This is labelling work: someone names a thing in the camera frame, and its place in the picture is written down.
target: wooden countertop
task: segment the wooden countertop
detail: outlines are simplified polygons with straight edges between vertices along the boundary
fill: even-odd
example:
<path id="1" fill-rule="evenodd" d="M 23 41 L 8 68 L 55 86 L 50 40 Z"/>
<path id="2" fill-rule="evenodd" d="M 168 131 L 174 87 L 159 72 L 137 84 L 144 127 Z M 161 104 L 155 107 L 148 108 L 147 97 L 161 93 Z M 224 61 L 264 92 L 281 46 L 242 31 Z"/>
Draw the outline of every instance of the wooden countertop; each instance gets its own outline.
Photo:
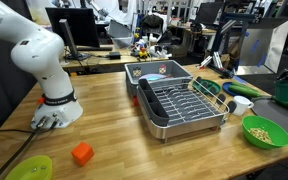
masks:
<path id="1" fill-rule="evenodd" d="M 109 51 L 90 51 L 90 52 L 83 52 L 80 53 L 90 53 L 93 54 L 92 57 L 80 61 L 83 66 L 96 66 L 96 65 L 114 65 L 114 64 L 127 64 L 127 63 L 138 63 L 136 57 L 131 56 L 131 51 L 129 49 L 115 49 L 113 45 L 103 45 L 103 47 L 113 47 L 112 51 L 120 52 L 121 59 L 117 60 L 110 60 L 108 58 L 103 57 L 96 57 L 96 56 L 105 56 L 109 54 Z M 167 60 L 168 58 L 157 58 L 153 57 L 152 61 L 160 61 L 160 60 Z M 65 61 L 61 59 L 61 65 L 63 68 L 74 68 L 74 67 L 81 67 L 81 64 L 74 60 L 74 61 Z"/>
<path id="2" fill-rule="evenodd" d="M 209 69 L 184 66 L 194 75 L 220 85 L 227 79 Z M 47 155 L 53 161 L 53 179 L 229 179 L 254 172 L 288 158 L 288 146 L 263 150 L 244 137 L 241 117 L 231 115 L 219 131 L 203 130 L 169 138 L 154 138 L 139 107 L 134 107 L 125 84 L 125 72 L 71 78 L 82 117 L 64 129 L 37 135 L 2 177 L 26 158 Z M 1 129 L 30 130 L 37 84 Z M 252 115 L 248 110 L 245 115 Z M 28 138 L 19 132 L 0 132 L 0 168 Z M 93 147 L 94 157 L 79 167 L 71 150 L 80 142 Z"/>

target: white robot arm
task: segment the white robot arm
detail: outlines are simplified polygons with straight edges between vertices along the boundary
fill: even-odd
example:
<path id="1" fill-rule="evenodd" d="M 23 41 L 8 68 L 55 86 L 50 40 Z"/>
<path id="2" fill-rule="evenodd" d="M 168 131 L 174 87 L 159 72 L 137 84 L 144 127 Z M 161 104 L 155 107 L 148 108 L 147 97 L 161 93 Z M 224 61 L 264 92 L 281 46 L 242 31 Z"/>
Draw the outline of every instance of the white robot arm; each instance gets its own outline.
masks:
<path id="1" fill-rule="evenodd" d="M 36 110 L 32 128 L 46 118 L 44 127 L 58 122 L 66 127 L 78 119 L 83 109 L 77 101 L 68 74 L 59 64 L 63 40 L 56 34 L 22 17 L 0 2 L 0 39 L 15 43 L 11 58 L 20 69 L 33 74 L 45 98 Z"/>

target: metal dish rack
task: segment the metal dish rack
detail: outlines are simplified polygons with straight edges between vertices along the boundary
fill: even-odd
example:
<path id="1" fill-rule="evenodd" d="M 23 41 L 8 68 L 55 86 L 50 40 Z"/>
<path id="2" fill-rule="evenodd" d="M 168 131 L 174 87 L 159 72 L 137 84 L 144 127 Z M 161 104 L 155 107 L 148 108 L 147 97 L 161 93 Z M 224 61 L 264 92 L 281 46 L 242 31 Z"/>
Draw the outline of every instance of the metal dish rack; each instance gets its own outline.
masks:
<path id="1" fill-rule="evenodd" d="M 170 137 L 221 125 L 229 108 L 202 84 L 195 83 L 201 88 L 172 80 L 139 81 L 138 101 L 154 137 L 166 142 Z"/>

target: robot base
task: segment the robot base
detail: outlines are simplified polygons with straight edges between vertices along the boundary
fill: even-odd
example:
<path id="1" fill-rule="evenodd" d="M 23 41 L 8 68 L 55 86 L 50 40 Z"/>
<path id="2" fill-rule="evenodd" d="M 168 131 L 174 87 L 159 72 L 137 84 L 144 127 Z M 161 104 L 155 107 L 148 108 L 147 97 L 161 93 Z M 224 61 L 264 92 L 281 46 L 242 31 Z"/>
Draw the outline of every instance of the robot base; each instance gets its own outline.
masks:
<path id="1" fill-rule="evenodd" d="M 78 101 L 71 101 L 69 103 L 58 105 L 58 106 L 48 106 L 46 104 L 41 104 L 35 110 L 35 115 L 31 122 L 31 127 L 36 128 L 37 123 L 46 117 L 47 122 L 42 128 L 50 128 L 54 121 L 57 121 L 55 128 L 65 128 L 75 120 L 77 120 L 83 113 L 83 108 L 80 106 Z"/>

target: orange cube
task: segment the orange cube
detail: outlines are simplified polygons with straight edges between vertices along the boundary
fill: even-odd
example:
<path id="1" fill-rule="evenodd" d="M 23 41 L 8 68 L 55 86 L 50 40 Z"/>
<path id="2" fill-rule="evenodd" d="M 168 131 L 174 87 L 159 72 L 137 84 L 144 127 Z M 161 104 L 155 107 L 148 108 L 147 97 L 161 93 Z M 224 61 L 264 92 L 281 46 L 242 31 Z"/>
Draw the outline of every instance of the orange cube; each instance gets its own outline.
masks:
<path id="1" fill-rule="evenodd" d="M 84 166 L 94 156 L 92 147 L 84 142 L 76 146 L 71 153 L 75 162 L 80 166 Z"/>

